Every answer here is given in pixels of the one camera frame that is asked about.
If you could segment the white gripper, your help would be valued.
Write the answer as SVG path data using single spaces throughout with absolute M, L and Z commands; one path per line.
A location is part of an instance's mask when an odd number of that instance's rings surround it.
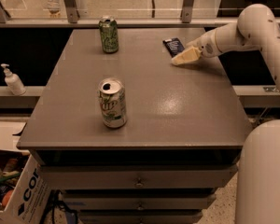
M 178 66 L 185 63 L 196 62 L 201 55 L 205 58 L 212 58 L 222 54 L 216 42 L 216 29 L 210 30 L 200 37 L 188 42 L 186 49 L 178 53 L 171 60 L 171 64 Z

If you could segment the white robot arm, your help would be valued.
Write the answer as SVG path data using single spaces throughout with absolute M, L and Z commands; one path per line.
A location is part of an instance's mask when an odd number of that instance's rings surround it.
M 253 50 L 262 56 L 280 94 L 280 26 L 263 4 L 244 8 L 235 22 L 188 42 L 171 64 Z M 280 224 L 280 119 L 260 124 L 245 140 L 238 166 L 234 224 Z

